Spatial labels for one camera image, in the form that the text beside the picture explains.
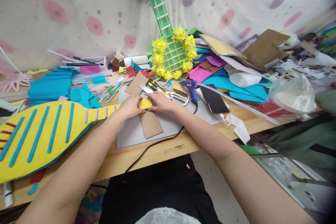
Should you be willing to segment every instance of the wooden table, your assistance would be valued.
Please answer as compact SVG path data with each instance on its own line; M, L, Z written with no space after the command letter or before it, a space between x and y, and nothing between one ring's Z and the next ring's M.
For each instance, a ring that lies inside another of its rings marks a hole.
M264 131L275 127L276 125L266 121L259 116L255 115L251 111L233 104L229 100L225 100L230 106L230 112L243 120L245 126L250 134L254 134L260 131ZM113 105L118 102L118 94L113 98L110 103L104 103L103 105ZM290 121L280 121L281 124L288 123ZM28 191L32 185L29 185L30 177L15 180L13 182L13 195L14 205L21 205L26 202L32 201L39 191L44 187L47 181L52 177L53 173L63 164L63 162L93 133L93 130L99 127L103 122L97 122L68 150L60 159L47 168L46 173L42 181L38 185L37 192L28 196ZM238 137L233 132L234 126L226 126L224 123L214 125L219 131L224 133L231 140ZM103 179L107 179L119 174L122 174L126 169L140 156L145 148L152 144L154 141L146 142L143 144L130 146L123 149L116 149L116 143L114 142L110 147L107 155L95 176L93 182L97 182ZM176 158L185 154L189 154L200 150L198 144L193 140L188 132L181 133L177 138L154 145L150 148L142 159L133 167L132 170L146 167L155 163L159 163L168 159ZM0 199L0 210L4 209L4 199Z

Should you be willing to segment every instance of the cardboard box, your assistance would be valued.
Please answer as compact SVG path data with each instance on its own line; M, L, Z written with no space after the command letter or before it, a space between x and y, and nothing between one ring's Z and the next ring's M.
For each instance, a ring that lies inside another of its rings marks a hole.
M288 54L278 48L286 42L290 36L267 29L257 40L250 45L243 54L256 67L267 71L267 69L288 56Z

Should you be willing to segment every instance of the metal ruler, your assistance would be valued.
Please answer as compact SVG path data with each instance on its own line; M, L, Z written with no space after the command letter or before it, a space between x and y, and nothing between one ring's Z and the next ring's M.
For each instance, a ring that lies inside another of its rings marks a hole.
M139 83L138 87L141 88L143 91L145 91L146 93L153 93L153 90L150 89L149 87L146 87L144 84Z

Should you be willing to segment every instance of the black pants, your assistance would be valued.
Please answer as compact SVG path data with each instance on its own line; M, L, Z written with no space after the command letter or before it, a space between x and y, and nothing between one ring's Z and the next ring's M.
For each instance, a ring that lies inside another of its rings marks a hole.
M153 208L168 207L201 223L221 223L190 155L112 177L99 224L134 224Z

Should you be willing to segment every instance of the green paper leaf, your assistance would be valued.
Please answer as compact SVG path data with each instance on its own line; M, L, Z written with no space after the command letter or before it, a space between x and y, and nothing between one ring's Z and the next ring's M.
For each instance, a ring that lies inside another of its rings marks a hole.
M203 54L197 54L197 56L194 58L194 60L199 59Z
M152 61L154 59L154 55L152 55L149 59L148 62Z
M147 45L147 48L149 51L153 51L154 50L154 47L152 45Z
M195 31L197 31L197 27L191 28L188 35L194 34Z

